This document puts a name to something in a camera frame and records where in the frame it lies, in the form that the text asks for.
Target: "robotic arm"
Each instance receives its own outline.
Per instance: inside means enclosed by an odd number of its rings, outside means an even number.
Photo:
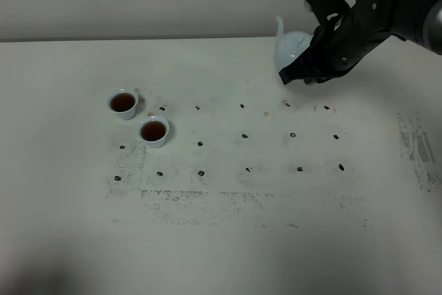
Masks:
[[[320,26],[310,47],[279,75],[284,84],[342,77],[390,36],[442,55],[442,0],[305,0]]]

